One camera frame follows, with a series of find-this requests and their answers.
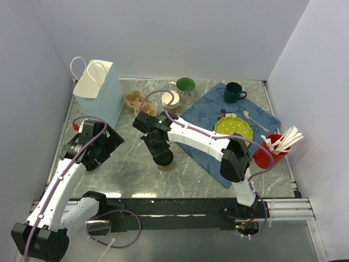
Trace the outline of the black plastic cup lid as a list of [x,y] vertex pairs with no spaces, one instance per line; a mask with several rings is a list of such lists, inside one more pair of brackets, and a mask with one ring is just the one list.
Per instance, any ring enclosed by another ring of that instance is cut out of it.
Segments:
[[173,153],[171,150],[166,150],[158,156],[153,157],[153,161],[158,166],[168,166],[173,162]]

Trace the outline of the stack of brown paper cups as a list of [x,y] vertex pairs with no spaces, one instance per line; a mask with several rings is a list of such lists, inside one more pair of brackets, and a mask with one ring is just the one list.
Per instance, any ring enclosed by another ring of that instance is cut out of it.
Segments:
[[179,106],[179,95],[175,91],[164,92],[161,96],[161,102],[163,104],[164,109],[168,106],[168,112],[170,114],[176,114]]

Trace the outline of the brown pulp cup carrier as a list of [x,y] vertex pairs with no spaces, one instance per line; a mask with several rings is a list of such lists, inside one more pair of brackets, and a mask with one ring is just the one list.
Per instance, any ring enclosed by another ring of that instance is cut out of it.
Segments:
[[[124,96],[124,102],[125,102],[127,108],[129,110],[132,110],[134,112],[135,116],[137,116],[139,114],[141,104],[145,100],[145,97],[146,97],[146,95],[142,91],[134,90],[134,91],[127,93]],[[141,111],[149,114],[150,116],[156,116],[158,113],[156,106],[149,103],[149,102],[143,103]]]

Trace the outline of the brown paper cup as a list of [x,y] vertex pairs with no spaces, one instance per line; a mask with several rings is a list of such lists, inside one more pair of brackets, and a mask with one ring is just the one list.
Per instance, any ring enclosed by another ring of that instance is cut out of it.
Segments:
[[168,171],[171,169],[172,162],[154,162],[160,171]]

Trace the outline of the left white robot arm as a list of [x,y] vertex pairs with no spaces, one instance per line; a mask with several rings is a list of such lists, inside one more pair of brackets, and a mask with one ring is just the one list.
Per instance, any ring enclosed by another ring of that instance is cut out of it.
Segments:
[[124,142],[104,120],[92,116],[83,116],[82,120],[81,124],[73,122],[77,133],[62,147],[57,170],[37,207],[24,223],[15,223],[11,230],[23,261],[60,261],[70,238],[85,221],[103,219],[108,213],[106,195],[92,191],[85,193],[72,210],[64,211],[84,174],[102,165]]

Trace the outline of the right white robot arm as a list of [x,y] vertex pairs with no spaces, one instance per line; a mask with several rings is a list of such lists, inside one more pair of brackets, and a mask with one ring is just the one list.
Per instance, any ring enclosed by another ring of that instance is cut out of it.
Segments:
[[246,138],[237,133],[232,137],[219,135],[164,111],[158,117],[140,112],[133,127],[144,134],[141,140],[159,168],[166,168],[173,162],[169,141],[190,146],[215,158],[220,162],[220,175],[232,182],[239,213],[249,218],[257,212],[257,196],[249,181],[250,153]]

